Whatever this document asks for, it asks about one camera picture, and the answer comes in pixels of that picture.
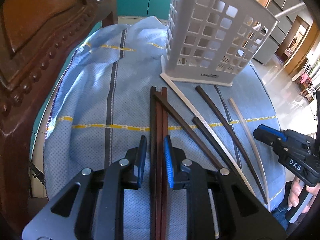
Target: metal screw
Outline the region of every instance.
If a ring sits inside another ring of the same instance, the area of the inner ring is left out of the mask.
[[[81,171],[82,175],[83,176],[87,176],[91,173],[91,169],[90,168],[84,168],[82,171]]]
[[[189,160],[189,159],[184,159],[184,160],[182,161],[182,164],[185,165],[185,166],[190,166],[190,165],[192,164],[192,161]]]
[[[221,173],[222,175],[224,175],[224,176],[227,176],[227,175],[229,175],[230,171],[229,171],[228,169],[226,169],[226,168],[222,168],[222,169],[220,170],[220,173]]]
[[[121,166],[127,166],[129,164],[129,161],[127,159],[121,159],[119,160],[119,164]]]

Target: blue tablecloth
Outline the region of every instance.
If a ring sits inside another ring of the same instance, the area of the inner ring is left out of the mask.
[[[103,169],[137,147],[141,135],[149,139],[150,87],[167,86],[159,76],[164,54],[166,27],[155,17],[135,25],[112,25],[98,30],[75,52],[56,94],[47,125],[44,146],[44,174],[49,199],[84,167]],[[197,84],[176,83],[212,126],[252,185],[262,196],[242,155],[219,120],[195,91]],[[247,151],[260,181],[261,174],[249,141],[228,103],[232,97],[253,132],[260,124],[279,129],[276,113],[254,67],[248,65],[233,86],[201,85],[214,101]],[[193,114],[168,88],[168,101],[193,125]],[[195,132],[222,162],[202,134]],[[216,170],[204,153],[169,117],[169,134],[174,147],[206,169]],[[271,209],[284,197],[285,172],[269,146],[256,141],[267,176]],[[124,239],[149,239],[149,152],[144,181],[139,190],[126,190]],[[167,238],[186,238],[186,193],[168,192]]]

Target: wooden chair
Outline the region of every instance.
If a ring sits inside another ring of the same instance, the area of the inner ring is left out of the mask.
[[[116,0],[0,2],[0,211],[20,234],[30,220],[28,161],[36,115],[71,50],[97,22],[117,23]]]

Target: white chopstick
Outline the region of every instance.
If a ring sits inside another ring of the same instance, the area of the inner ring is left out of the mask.
[[[268,207],[268,210],[270,211],[270,197],[269,197],[269,189],[268,189],[268,184],[267,184],[267,177],[266,177],[266,173],[264,171],[264,168],[263,168],[263,165],[262,165],[262,161],[261,161],[261,158],[260,158],[260,155],[259,155],[259,151],[258,151],[258,148],[254,142],[254,139],[253,139],[253,136],[249,130],[249,127],[246,123],[246,121],[244,120],[238,106],[236,105],[236,103],[234,102],[234,100],[232,98],[229,99],[229,103],[231,105],[231,107],[233,108],[233,110],[235,111],[236,115],[238,116],[239,118],[239,121],[244,129],[244,132],[245,134],[247,135],[247,138],[250,142],[250,145],[251,145],[251,148],[253,150],[253,153],[254,153],[254,156],[256,157],[256,160],[257,160],[257,163],[258,163],[258,166],[259,166],[259,170],[262,174],[262,181],[263,181],[263,185],[264,185],[264,191],[266,193],[266,197],[267,197],[267,207]]]

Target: dark brown chopstick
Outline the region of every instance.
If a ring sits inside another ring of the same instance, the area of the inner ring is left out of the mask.
[[[219,143],[215,140],[215,138],[211,135],[211,133],[208,131],[208,129],[204,126],[204,124],[200,121],[198,117],[194,117],[192,119],[192,122],[196,125],[196,127],[200,130],[200,132],[206,137],[208,142],[212,145],[212,147],[216,150],[216,152],[220,155],[222,160],[226,163],[227,167],[238,176],[240,181],[243,181],[242,177],[240,176],[239,172],[233,165],[233,163],[230,161],[224,150],[221,148]]]
[[[161,90],[162,96],[168,101],[167,88],[163,87]],[[162,108],[162,146],[164,138],[168,135],[168,113]],[[167,193],[168,193],[168,178],[167,178],[167,167],[163,156],[162,165],[162,209],[161,209],[161,240],[166,240],[166,227],[167,227]]]
[[[177,111],[168,103],[168,101],[159,93],[155,92],[153,94],[156,101],[158,101],[162,107],[175,119],[175,121],[182,127],[182,129],[190,136],[190,138],[198,145],[198,147],[204,152],[204,154],[209,158],[211,163],[219,170],[223,168],[221,163],[212,154],[209,148],[204,144],[204,142],[197,136],[197,134],[190,128],[185,120],[177,113]]]
[[[239,148],[245,162],[247,163],[250,172],[252,173],[254,180],[256,181],[258,188],[261,192],[261,195],[263,197],[263,200],[265,202],[265,204],[268,203],[267,201],[267,197],[266,194],[263,191],[263,187],[260,183],[259,177],[256,173],[256,171],[254,170],[250,159],[247,155],[247,152],[245,151],[243,145],[241,144],[239,138],[237,137],[237,135],[235,134],[235,132],[233,131],[233,129],[231,128],[231,126],[229,125],[228,121],[224,118],[224,116],[222,115],[222,113],[219,111],[219,109],[217,108],[217,106],[212,102],[212,100],[209,98],[209,96],[207,95],[207,93],[202,89],[201,86],[197,86],[196,87],[196,91],[199,93],[199,95],[201,95],[201,97],[204,99],[204,101],[208,104],[208,106],[211,108],[211,110],[215,113],[215,115],[218,117],[218,119],[220,120],[220,122],[223,124],[223,126],[225,127],[225,129],[227,130],[228,134],[231,136],[233,142],[236,144],[236,146]]]
[[[156,102],[156,240],[161,236],[161,210],[162,210],[162,167],[163,167],[163,141],[162,141],[162,106]]]
[[[150,240],[156,239],[156,100],[150,89]]]

